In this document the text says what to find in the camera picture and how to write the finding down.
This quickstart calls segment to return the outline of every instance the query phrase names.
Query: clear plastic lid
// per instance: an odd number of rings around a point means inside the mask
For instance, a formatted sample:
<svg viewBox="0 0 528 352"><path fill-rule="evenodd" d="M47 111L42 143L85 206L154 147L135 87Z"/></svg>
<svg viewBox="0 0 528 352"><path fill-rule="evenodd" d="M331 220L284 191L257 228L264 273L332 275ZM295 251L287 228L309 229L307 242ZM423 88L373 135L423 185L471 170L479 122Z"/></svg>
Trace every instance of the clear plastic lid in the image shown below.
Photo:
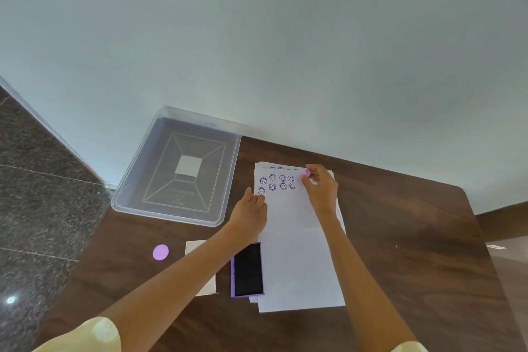
<svg viewBox="0 0 528 352"><path fill-rule="evenodd" d="M159 110L112 198L112 208L191 224L221 224L241 139L225 130L238 132L241 126L177 108Z"/></svg>

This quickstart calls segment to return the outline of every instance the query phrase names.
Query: yellow sleeve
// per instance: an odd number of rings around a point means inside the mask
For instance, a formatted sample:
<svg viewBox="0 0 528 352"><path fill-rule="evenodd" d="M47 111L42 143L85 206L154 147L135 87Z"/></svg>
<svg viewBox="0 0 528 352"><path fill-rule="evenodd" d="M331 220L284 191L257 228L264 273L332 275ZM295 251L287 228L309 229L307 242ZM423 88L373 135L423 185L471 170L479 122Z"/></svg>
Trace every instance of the yellow sleeve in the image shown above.
<svg viewBox="0 0 528 352"><path fill-rule="evenodd" d="M407 341L394 348L392 352L427 352L427 349L419 342Z"/></svg>
<svg viewBox="0 0 528 352"><path fill-rule="evenodd" d="M76 329L50 339L33 352L121 352L121 339L115 324L106 317L94 317Z"/></svg>

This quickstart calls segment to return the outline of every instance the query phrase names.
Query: plastic container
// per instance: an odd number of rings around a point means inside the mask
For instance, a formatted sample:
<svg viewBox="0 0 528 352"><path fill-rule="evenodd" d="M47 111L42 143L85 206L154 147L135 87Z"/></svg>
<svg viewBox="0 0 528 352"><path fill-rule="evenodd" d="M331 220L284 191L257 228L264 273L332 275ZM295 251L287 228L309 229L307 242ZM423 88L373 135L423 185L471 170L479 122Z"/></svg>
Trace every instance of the plastic container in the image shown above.
<svg viewBox="0 0 528 352"><path fill-rule="evenodd" d="M224 221L242 125L160 109L112 198L124 213L215 227Z"/></svg>

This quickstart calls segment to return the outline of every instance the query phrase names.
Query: hand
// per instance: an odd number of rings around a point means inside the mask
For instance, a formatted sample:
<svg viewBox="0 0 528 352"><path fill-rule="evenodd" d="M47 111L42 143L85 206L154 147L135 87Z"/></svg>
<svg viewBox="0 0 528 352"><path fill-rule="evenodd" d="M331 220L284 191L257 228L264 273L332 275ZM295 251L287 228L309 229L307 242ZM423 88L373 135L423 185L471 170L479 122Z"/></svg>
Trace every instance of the hand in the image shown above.
<svg viewBox="0 0 528 352"><path fill-rule="evenodd" d="M268 216L268 205L264 195L253 195L251 188L234 206L231 218L225 225L244 238L246 245L255 242L264 229Z"/></svg>
<svg viewBox="0 0 528 352"><path fill-rule="evenodd" d="M304 184L310 203L315 210L315 214L320 219L325 214L335 215L337 202L337 181L332 178L326 168L320 164L307 164L310 176L301 175L300 179Z"/></svg>

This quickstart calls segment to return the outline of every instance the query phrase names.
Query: person's left hand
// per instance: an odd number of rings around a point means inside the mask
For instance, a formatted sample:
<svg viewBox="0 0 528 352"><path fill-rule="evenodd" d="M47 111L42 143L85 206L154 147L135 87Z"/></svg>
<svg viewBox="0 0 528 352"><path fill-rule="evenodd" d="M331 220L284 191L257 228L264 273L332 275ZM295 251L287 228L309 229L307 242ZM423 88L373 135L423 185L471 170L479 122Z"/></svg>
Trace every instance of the person's left hand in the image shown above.
<svg viewBox="0 0 528 352"><path fill-rule="evenodd" d="M242 199L236 203L231 218L225 225L244 237L248 245L257 240L264 226L266 226L268 205L264 202L265 200L264 195L253 195L251 188L247 188Z"/></svg>

